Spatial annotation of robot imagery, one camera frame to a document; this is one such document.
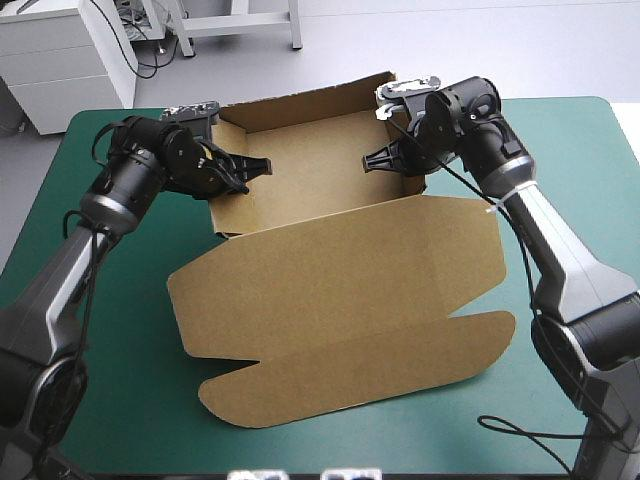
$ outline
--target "white cable tie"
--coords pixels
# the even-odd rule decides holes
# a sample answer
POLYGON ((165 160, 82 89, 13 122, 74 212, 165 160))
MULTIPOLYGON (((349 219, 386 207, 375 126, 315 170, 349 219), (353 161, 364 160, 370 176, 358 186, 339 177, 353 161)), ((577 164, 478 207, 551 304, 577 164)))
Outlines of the white cable tie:
POLYGON ((513 188, 512 190, 507 192, 504 195, 504 197, 502 197, 500 200, 498 200, 494 205, 491 205, 485 211, 487 213, 496 213, 499 208, 503 208, 504 209, 504 204, 505 204, 505 202, 507 200, 509 200, 511 197, 513 197, 516 193, 521 192, 522 190, 525 190, 525 189, 527 189, 529 187, 533 187, 534 185, 538 185, 538 182, 536 182, 535 180, 529 180, 528 182, 521 183, 520 185, 516 186, 515 188, 513 188))

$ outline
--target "cardboard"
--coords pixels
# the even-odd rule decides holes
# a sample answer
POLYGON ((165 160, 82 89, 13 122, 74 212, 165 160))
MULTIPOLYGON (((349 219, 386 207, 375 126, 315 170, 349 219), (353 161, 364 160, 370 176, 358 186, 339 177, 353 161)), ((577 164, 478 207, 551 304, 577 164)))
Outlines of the cardboard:
POLYGON ((363 172, 390 140, 373 90, 391 78, 221 112, 216 143, 269 157, 273 175, 212 202, 232 238, 168 287, 190 355, 259 362, 201 385, 223 420, 278 425, 457 382, 509 345, 507 312, 450 318, 505 276, 484 202, 363 172))

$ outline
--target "cardboard lid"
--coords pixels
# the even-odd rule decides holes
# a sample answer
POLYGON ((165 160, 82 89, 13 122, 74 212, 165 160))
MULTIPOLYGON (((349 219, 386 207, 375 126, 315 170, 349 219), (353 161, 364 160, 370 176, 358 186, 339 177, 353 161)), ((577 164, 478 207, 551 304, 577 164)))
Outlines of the cardboard lid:
POLYGON ((508 346, 513 317, 448 318, 505 276, 484 208, 411 196, 234 237, 175 272, 169 292, 185 350, 261 362, 205 382, 202 402, 258 427, 486 368, 508 346), (247 398, 253 389, 259 396, 247 398))

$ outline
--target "green tabletop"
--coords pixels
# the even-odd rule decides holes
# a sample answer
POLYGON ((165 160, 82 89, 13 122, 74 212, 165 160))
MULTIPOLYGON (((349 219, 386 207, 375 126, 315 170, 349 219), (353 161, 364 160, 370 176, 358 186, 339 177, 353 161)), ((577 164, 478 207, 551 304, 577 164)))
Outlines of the green tabletop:
MULTIPOLYGON (((601 260, 640 279, 640 167, 609 105, 597 98, 512 100, 504 110, 537 160, 542 191, 601 260)), ((90 111, 72 121, 0 277, 2 305, 60 245, 63 214, 77 207, 98 173, 89 153, 95 133, 128 114, 90 111)), ((444 172, 429 178, 429 192, 467 196, 444 172)), ((64 452, 93 472, 273 467, 312 473, 335 466, 560 472, 526 439, 475 423, 480 414, 494 414, 532 430, 564 433, 581 433, 585 423, 533 350, 522 262, 512 233, 504 223, 501 229, 507 279, 461 310, 516 315, 513 343, 494 366, 455 385, 249 430, 218 420, 199 403, 203 380, 242 363, 185 354, 165 285, 171 272, 221 240, 211 231, 205 202, 161 194, 100 272, 87 353, 90 383, 64 452)), ((576 442, 552 444, 573 462, 576 442)))

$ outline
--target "floor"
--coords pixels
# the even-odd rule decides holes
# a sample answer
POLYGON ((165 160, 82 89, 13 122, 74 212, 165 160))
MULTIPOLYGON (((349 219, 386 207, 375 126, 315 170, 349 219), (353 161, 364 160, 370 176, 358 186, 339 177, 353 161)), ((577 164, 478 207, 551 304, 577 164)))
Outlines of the floor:
MULTIPOLYGON (((300 0, 304 48, 286 31, 196 39, 151 80, 136 107, 216 99, 234 103, 392 70, 447 84, 491 78, 505 98, 595 95, 616 114, 640 157, 640 0, 300 0)), ((286 0, 253 0, 252 11, 286 0)), ((229 1, 185 0, 191 16, 223 14, 229 1)), ((142 61, 150 48, 138 47, 142 61)), ((0 122, 3 119, 0 99, 0 122)), ((0 271, 60 135, 0 138, 0 271)))

